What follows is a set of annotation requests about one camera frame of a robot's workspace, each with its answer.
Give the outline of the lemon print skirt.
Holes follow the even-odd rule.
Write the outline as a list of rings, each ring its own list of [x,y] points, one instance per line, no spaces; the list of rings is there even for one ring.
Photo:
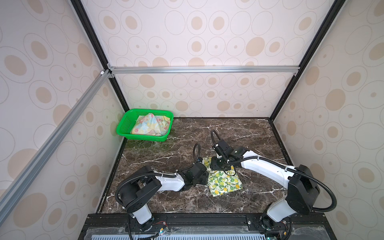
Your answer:
[[[231,166],[229,171],[212,170],[210,168],[211,161],[212,158],[203,158],[203,164],[209,173],[207,186],[213,197],[226,195],[243,189],[243,183],[233,166]]]

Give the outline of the pastel floral skirt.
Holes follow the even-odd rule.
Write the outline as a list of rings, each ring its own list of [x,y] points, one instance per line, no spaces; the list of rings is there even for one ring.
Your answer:
[[[171,124],[171,119],[166,116],[155,116],[149,113],[139,116],[131,130],[133,135],[164,136]]]

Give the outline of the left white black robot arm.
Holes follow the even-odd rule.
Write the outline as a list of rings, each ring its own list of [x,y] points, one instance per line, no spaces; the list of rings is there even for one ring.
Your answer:
[[[160,173],[144,166],[118,184],[115,200],[138,224],[146,225],[153,221],[148,201],[156,193],[188,191],[206,185],[208,178],[207,168],[200,162],[176,173]]]

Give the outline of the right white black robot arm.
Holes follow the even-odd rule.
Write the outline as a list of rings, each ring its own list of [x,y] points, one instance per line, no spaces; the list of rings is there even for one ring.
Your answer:
[[[213,170],[229,170],[231,167],[241,167],[259,173],[287,190],[278,201],[269,205],[263,212],[261,221],[270,228],[286,217],[294,214],[308,215],[320,193],[316,182],[302,176],[312,176],[311,171],[301,166],[282,165],[244,147],[230,147],[224,140],[213,144],[217,156],[212,158]]]

